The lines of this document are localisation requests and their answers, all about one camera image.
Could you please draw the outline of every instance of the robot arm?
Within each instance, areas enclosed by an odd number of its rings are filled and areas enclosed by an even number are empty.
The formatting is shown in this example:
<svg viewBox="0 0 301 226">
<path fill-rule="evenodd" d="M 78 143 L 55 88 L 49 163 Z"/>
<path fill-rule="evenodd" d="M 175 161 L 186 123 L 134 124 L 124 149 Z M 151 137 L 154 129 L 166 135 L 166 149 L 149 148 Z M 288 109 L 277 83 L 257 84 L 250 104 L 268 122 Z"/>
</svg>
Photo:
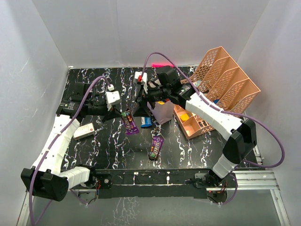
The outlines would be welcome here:
<svg viewBox="0 0 301 226">
<path fill-rule="evenodd" d="M 87 115 L 104 116 L 103 122 L 105 122 L 113 118 L 121 117 L 121 113 L 115 108 L 115 105 L 120 103 L 119 92 L 114 91 L 114 87 L 111 85 L 109 91 L 106 91 L 105 96 L 103 97 L 96 96 L 91 92 L 78 117 L 61 134 L 61 129 L 64 128 L 75 115 L 88 87 L 89 84 L 76 83 L 74 94 L 61 101 L 56 111 L 53 128 L 41 154 L 30 169 L 23 169 L 21 173 L 21 179 L 27 190 L 29 190 L 35 168 L 40 163 L 45 151 L 49 151 L 47 157 L 40 166 L 34 182 L 33 195 L 35 196 L 61 201 L 66 196 L 68 189 L 81 183 L 93 183 L 94 168 L 91 166 L 77 166 L 71 170 L 61 172 L 61 165 L 65 152 L 74 132 L 80 126 L 82 119 Z M 49 144 L 57 134 L 60 134 L 60 136 L 53 144 L 52 148 L 48 150 Z"/>
<path fill-rule="evenodd" d="M 135 82 L 140 85 L 134 117 L 149 116 L 147 102 L 154 108 L 154 102 L 170 99 L 174 104 L 193 112 L 212 125 L 227 141 L 222 156 L 200 183 L 217 186 L 257 145 L 255 123 L 232 115 L 203 97 L 219 111 L 211 108 L 198 96 L 190 84 L 181 84 L 177 71 L 170 66 L 157 69 L 159 82 L 147 81 L 147 74 L 135 74 Z"/>
</svg>

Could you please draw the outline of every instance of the red item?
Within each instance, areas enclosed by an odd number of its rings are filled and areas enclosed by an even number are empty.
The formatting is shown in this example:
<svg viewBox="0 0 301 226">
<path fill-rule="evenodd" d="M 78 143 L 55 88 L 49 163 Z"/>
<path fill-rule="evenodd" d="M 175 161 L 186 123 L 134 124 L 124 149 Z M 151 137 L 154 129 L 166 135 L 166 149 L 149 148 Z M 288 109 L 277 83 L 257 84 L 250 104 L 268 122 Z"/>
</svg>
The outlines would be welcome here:
<svg viewBox="0 0 301 226">
<path fill-rule="evenodd" d="M 153 64 L 151 64 L 151 67 L 164 67 L 164 66 L 174 67 L 172 64 L 169 64 L 169 63 L 153 63 Z"/>
</svg>

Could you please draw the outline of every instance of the white backdrop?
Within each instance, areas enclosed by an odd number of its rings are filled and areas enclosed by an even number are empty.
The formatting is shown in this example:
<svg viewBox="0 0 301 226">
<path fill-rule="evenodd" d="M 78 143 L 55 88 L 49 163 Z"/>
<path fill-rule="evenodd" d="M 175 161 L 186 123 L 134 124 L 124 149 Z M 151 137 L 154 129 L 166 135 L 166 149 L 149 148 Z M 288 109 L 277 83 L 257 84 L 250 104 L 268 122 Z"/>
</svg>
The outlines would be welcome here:
<svg viewBox="0 0 301 226">
<path fill-rule="evenodd" d="M 268 0 L 33 2 L 67 65 L 117 67 L 141 66 L 153 51 L 199 64 L 218 46 L 237 60 Z"/>
<path fill-rule="evenodd" d="M 31 0 L 0 1 L 0 18 L 0 225 L 14 226 L 68 68 Z"/>
<path fill-rule="evenodd" d="M 270 1 L 238 60 L 261 89 L 249 115 L 273 129 L 286 149 L 285 161 L 274 172 L 293 226 L 299 226 L 301 219 L 300 21 L 299 0 Z M 278 162 L 276 141 L 261 127 L 257 138 L 263 162 Z"/>
</svg>

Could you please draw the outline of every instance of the white eraser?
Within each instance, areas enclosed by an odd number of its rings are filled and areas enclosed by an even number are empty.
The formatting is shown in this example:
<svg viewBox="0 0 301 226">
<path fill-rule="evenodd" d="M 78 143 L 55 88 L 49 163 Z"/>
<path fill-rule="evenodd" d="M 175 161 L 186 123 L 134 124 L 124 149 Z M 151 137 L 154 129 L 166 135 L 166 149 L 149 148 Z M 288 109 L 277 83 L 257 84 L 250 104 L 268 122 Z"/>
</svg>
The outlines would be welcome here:
<svg viewBox="0 0 301 226">
<path fill-rule="evenodd" d="M 92 123 L 87 125 L 78 127 L 78 129 L 74 132 L 73 137 L 76 140 L 82 139 L 84 137 L 93 135 L 95 133 L 94 126 Z"/>
</svg>

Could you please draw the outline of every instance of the black bracket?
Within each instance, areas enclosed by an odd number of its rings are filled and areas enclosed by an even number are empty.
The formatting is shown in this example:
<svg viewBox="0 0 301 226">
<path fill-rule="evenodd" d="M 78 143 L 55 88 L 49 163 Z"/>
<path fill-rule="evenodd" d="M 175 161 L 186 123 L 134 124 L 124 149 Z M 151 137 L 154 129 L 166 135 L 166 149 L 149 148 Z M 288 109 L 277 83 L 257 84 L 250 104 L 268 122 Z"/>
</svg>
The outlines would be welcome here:
<svg viewBox="0 0 301 226">
<path fill-rule="evenodd" d="M 228 186 L 235 187 L 235 182 L 229 174 L 223 180 L 217 182 L 210 173 L 196 173 L 193 179 L 186 181 L 186 183 L 191 183 L 196 188 L 213 188 L 218 187 L 224 181 L 228 182 Z"/>
<path fill-rule="evenodd" d="M 100 181 L 100 189 L 110 189 L 112 187 L 112 176 L 108 173 L 97 173 L 95 176 Z"/>
<path fill-rule="evenodd" d="M 24 168 L 21 179 L 29 191 L 30 183 L 35 169 Z M 38 171 L 33 185 L 34 196 L 61 201 L 68 192 L 69 183 L 67 178 L 61 178 L 48 172 Z"/>
<path fill-rule="evenodd" d="M 227 140 L 222 153 L 232 163 L 240 164 L 256 145 L 255 122 L 247 119 L 242 121 L 241 126 L 237 130 L 232 131 L 232 135 Z"/>
</svg>

